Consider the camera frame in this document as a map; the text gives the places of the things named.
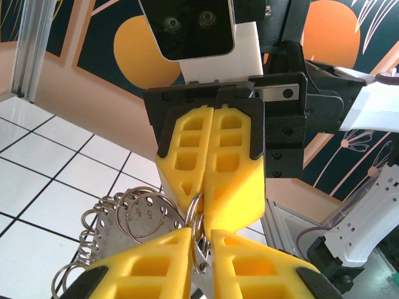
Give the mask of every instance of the metal plate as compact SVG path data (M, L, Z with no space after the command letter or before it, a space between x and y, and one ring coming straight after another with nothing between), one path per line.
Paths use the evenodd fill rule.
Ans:
M162 217L161 207L167 208L167 215L161 224L161 227L152 235L139 239L140 242L148 242L161 235L165 235L176 229L175 222L183 224L183 219L168 203L158 196L151 197L152 204L144 200L138 201L130 214L129 225L135 235L145 235L151 232L160 222ZM127 215L126 209L120 210L121 225L125 228L125 219ZM125 235L116 224L114 210L108 210L108 214L99 214L96 225L97 232L101 238L94 237L94 241L99 245L98 250L93 250L92 256L96 260L104 259L111 255L131 249L137 244L127 235Z

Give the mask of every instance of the purple cable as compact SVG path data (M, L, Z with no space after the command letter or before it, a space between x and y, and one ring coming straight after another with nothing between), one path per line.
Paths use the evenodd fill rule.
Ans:
M304 253L302 252L302 250L299 247L299 240L300 238L304 235L307 234L308 232L313 232L315 230L330 230L331 228L335 227L338 223L339 223L339 219L341 216L341 213L345 212L347 209L349 209L350 207L352 207L358 200L361 194L361 191L364 189L370 189L371 186L374 185L375 181L377 180L378 176L374 177L374 178L370 178L363 186L361 186L359 189L357 189L355 191L355 193L353 194L352 198L350 199L350 202L340 211L340 214L337 214L333 219L332 219L332 227L311 227L309 229L305 229L302 232L300 232L297 236L297 240L296 240L296 245L298 248L299 253L301 254L301 256L303 256L303 258L307 261L309 261L309 259L306 257L306 255L304 255Z
M303 256L303 258L304 258L305 260L309 261L309 260L307 259L306 255L304 255L304 253L302 252L302 250L301 250L300 247L299 247L299 239L300 239L304 234L307 234L308 232L313 232L313 231L315 231L315 230L330 230L330 229L331 229L330 227L311 227L311 228L306 229L306 230L303 230L302 232L299 233L299 235L297 236L297 241L296 241L296 243L297 243L297 248L298 248L299 253L301 254L301 256Z

